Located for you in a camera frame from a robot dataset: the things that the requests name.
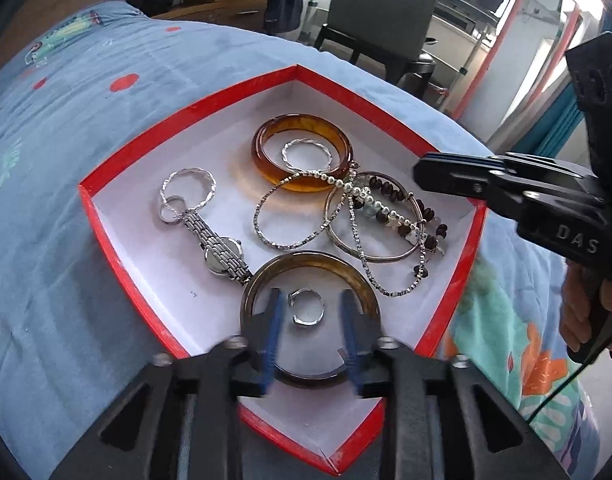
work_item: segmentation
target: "teal curtain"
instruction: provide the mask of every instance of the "teal curtain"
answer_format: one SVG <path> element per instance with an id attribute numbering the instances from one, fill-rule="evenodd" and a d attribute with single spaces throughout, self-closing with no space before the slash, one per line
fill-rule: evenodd
<path id="1" fill-rule="evenodd" d="M 600 30 L 612 32 L 612 16 L 606 11 Z M 577 108 L 575 91 L 570 83 L 530 131 L 515 144 L 512 151 L 555 157 L 583 117 Z"/>

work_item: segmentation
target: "screw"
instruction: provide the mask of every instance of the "screw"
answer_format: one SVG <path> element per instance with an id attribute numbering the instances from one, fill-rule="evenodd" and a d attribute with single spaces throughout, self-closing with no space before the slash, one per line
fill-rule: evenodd
<path id="1" fill-rule="evenodd" d="M 242 335 L 233 335 L 230 339 L 226 341 L 226 348 L 230 348 L 232 350 L 241 350 L 242 348 L 246 348 L 248 346 L 248 341 Z"/>
<path id="2" fill-rule="evenodd" d="M 377 339 L 377 346 L 382 350 L 393 350 L 399 348 L 399 343 L 391 337 L 382 336 Z"/>
<path id="3" fill-rule="evenodd" d="M 454 368 L 468 368 L 468 358 L 465 355 L 457 355 L 455 356 L 454 361 L 452 362 L 452 367 Z"/>
<path id="4" fill-rule="evenodd" d="M 159 352 L 152 356 L 152 364 L 155 366 L 170 366 L 173 363 L 173 358 L 166 352 Z"/>

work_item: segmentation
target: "hand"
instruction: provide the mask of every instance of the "hand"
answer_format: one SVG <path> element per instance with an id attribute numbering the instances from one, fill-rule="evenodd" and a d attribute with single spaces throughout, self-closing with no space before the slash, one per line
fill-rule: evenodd
<path id="1" fill-rule="evenodd" d="M 582 284 L 582 267 L 570 261 L 566 264 L 568 272 L 561 289 L 560 333 L 573 352 L 577 352 L 580 345 L 587 343 L 592 335 L 588 320 L 591 298 Z M 602 306 L 612 312 L 612 282 L 604 280 L 600 300 Z"/>

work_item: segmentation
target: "bed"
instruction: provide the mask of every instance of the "bed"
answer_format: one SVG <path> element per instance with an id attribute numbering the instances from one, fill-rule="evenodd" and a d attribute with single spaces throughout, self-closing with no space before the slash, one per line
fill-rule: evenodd
<path id="1" fill-rule="evenodd" d="M 366 97 L 442 151 L 487 155 L 453 121 L 330 54 L 121 0 L 78 11 L 0 70 L 0 434 L 33 480 L 65 453 L 161 346 L 124 295 L 76 185 L 147 127 L 252 76 L 299 63 Z M 488 214 L 439 357 L 469 355 L 528 416 L 573 369 L 558 335 L 563 261 Z M 572 478 L 599 440 L 571 384 L 533 424 Z M 246 432 L 246 478 L 327 478 Z M 378 443 L 344 474 L 376 478 Z"/>

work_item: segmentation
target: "brown bangle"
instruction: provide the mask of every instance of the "brown bangle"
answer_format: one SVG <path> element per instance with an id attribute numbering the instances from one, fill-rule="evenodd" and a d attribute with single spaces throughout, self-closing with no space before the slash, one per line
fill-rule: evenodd
<path id="1" fill-rule="evenodd" d="M 262 287 L 282 272 L 298 267 L 319 267 L 320 269 L 326 269 L 333 272 L 348 283 L 353 291 L 355 291 L 364 314 L 381 322 L 377 297 L 372 287 L 355 267 L 350 266 L 345 261 L 335 256 L 331 256 L 330 254 L 317 251 L 298 251 L 296 253 L 282 254 L 263 264 L 247 283 L 244 295 L 241 299 L 240 323 L 242 329 L 253 316 L 255 298 Z M 327 388 L 342 383 L 347 378 L 345 365 L 326 374 L 316 376 L 301 376 L 288 372 L 277 365 L 275 365 L 275 367 L 277 378 L 281 382 L 299 388 Z"/>
<path id="2" fill-rule="evenodd" d="M 320 117 L 306 114 L 288 114 L 263 123 L 253 138 L 251 147 L 253 162 L 260 173 L 272 184 L 277 184 L 293 173 L 271 161 L 263 151 L 263 145 L 274 134 L 286 130 L 305 130 L 329 140 L 339 154 L 339 166 L 332 171 L 326 171 L 326 174 L 342 180 L 348 174 L 350 163 L 353 160 L 353 147 L 345 133 L 333 123 Z M 291 191 L 313 192 L 328 189 L 330 184 L 313 176 L 305 176 L 294 182 L 289 182 L 283 187 Z"/>

